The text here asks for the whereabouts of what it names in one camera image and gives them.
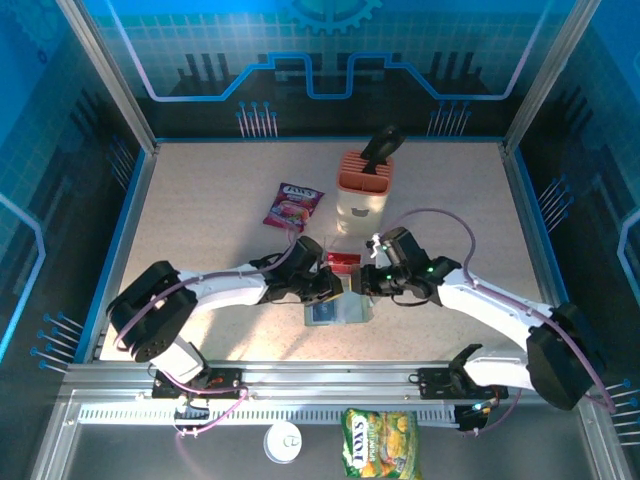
glass panel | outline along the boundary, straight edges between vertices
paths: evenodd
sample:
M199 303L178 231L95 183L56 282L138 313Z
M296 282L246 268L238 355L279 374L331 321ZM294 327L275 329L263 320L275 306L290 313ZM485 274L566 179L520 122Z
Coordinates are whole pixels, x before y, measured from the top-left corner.
M637 2L603 0L521 144L568 295L605 342L610 382L635 377L635 388L640 380L638 18ZM632 406L621 406L620 412ZM626 418L633 423L638 415ZM620 438L638 441L637 435ZM638 447L625 449L640 465Z
M0 465L29 478L139 147L55 2L0 3Z
M159 137L503 136L571 0L89 0Z

white cup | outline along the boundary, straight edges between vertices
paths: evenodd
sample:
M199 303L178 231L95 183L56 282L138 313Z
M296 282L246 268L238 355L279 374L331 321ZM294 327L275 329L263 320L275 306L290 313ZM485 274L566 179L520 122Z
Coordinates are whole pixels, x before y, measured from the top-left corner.
M291 463L300 453L302 436L291 422L274 423L264 436L264 452L275 463Z

chips bag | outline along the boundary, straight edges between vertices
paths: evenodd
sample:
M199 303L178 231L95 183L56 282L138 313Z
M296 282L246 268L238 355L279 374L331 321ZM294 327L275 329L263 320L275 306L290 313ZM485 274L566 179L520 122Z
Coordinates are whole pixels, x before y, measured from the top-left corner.
M415 413L350 408L342 414L342 432L348 477L422 480Z
M323 195L311 188L281 183L271 210L262 223L302 232Z

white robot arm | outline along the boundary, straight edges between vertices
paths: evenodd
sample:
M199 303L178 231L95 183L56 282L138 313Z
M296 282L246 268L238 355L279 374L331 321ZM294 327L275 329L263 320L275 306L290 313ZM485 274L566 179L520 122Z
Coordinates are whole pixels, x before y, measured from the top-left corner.
M478 344L465 348L449 365L451 383L461 398L478 387L519 387L570 410L593 384L585 358L597 373L605 369L591 327L572 304L552 308L532 302L480 280L451 259L430 259L402 227L374 237L371 246L376 265L352 273L354 292L393 298L408 290L423 303L476 318L518 346L519 353L509 356ZM193 315L230 305L267 303L287 293L298 295L305 305L342 293L340 279L329 267L320 267L322 248L310 238L299 238L286 260L272 268L280 257L269 255L206 275L178 272L168 262L157 262L111 303L108 316L136 361L153 363L179 383L207 385L207 362L179 336ZM154 300L171 288L174 291L166 298ZM150 303L154 307L145 312ZM550 322L568 332L583 359L549 327Z
M376 265L353 272L356 293L393 298L408 290L420 303L466 313L518 346L519 352L508 356L479 344L465 348L449 365L461 393L489 385L525 388L570 410L593 385L593 376L605 370L598 339L574 305L533 302L479 279L451 259L431 259L403 227L375 235L369 246Z
M286 257L268 255L231 270L199 274L156 262L111 302L107 315L135 361L151 362L185 384L206 376L207 369L200 352L179 335L190 318L231 305L269 303L288 293L305 305L327 301L342 293L342 283L321 266L322 258L323 249L303 236Z

pink candy bag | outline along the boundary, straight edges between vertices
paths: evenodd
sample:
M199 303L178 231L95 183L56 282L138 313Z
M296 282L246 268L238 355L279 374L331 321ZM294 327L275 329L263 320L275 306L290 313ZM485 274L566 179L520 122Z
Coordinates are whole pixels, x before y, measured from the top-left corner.
M311 188L281 183L271 210L262 223L302 232L323 195L323 192Z

